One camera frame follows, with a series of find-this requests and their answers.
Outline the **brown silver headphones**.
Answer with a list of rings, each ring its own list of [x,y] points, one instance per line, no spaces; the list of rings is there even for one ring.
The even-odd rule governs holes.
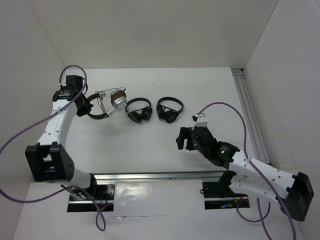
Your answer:
[[[119,112],[127,106],[127,94],[125,87],[115,87],[105,90],[96,91],[94,94],[90,95],[87,99],[91,103],[93,100],[97,100],[97,103],[102,110],[101,114],[91,114],[88,116],[93,120],[103,120],[112,116],[114,112]],[[110,98],[110,104],[113,110],[107,111],[103,99]]]

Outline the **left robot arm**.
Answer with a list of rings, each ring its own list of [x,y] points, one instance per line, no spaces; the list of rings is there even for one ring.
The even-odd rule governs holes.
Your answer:
[[[88,115],[93,107],[83,94],[83,80],[78,75],[66,77],[66,85],[52,97],[53,117],[36,144],[26,147],[25,156],[35,182],[77,186],[86,199],[92,200],[99,193],[93,175],[77,169],[65,149],[73,118]]]

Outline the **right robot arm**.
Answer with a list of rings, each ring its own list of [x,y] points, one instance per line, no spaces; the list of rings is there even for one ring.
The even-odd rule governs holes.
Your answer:
[[[306,174],[285,172],[246,156],[238,147],[216,140],[207,127],[181,127],[175,141],[179,150],[198,151],[211,164],[225,169],[218,184],[223,196],[234,192],[261,197],[278,204],[293,220],[305,221],[315,195]]]

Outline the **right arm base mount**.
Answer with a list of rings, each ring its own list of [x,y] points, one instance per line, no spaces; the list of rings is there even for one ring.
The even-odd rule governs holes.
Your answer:
[[[217,181],[203,182],[200,193],[204,197],[206,210],[249,208],[248,196],[234,193],[229,187],[224,187]]]

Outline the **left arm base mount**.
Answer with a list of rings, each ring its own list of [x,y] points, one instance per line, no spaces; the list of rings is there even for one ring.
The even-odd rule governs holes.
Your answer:
[[[93,198],[102,212],[114,210],[115,184],[95,184],[85,189]],[[97,209],[91,199],[79,189],[69,190],[67,205],[68,213],[96,212]]]

